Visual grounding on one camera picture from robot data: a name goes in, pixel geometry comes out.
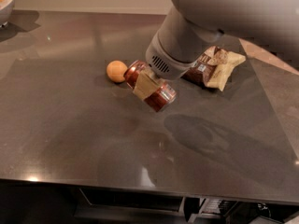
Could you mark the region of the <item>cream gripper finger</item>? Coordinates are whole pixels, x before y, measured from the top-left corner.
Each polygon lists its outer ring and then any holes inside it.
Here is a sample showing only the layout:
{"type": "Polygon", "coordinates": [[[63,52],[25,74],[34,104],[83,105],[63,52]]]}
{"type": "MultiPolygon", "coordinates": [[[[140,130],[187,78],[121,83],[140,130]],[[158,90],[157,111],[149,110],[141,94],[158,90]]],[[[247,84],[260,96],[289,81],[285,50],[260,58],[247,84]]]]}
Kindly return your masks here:
{"type": "Polygon", "coordinates": [[[159,78],[150,68],[146,68],[139,73],[133,93],[140,100],[145,100],[155,93],[162,84],[163,80],[159,78]]]}

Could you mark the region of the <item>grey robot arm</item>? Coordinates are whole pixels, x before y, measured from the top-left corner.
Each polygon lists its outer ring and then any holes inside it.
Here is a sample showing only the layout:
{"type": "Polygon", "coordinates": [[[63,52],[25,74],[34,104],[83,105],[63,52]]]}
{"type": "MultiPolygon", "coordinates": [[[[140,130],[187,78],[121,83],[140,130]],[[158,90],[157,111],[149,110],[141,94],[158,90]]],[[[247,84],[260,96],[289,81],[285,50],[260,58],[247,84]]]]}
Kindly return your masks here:
{"type": "Polygon", "coordinates": [[[177,79],[223,35],[263,46],[299,66],[299,0],[171,0],[146,51],[158,77],[177,79]]]}

